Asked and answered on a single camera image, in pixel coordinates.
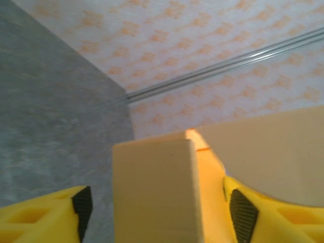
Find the gray wall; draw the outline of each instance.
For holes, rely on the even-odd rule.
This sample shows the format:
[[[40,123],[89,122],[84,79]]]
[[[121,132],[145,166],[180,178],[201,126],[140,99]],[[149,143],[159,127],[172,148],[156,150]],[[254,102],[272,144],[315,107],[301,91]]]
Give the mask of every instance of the gray wall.
[[[132,138],[124,90],[0,0],[0,207],[90,185],[84,242],[113,242],[111,147]]]

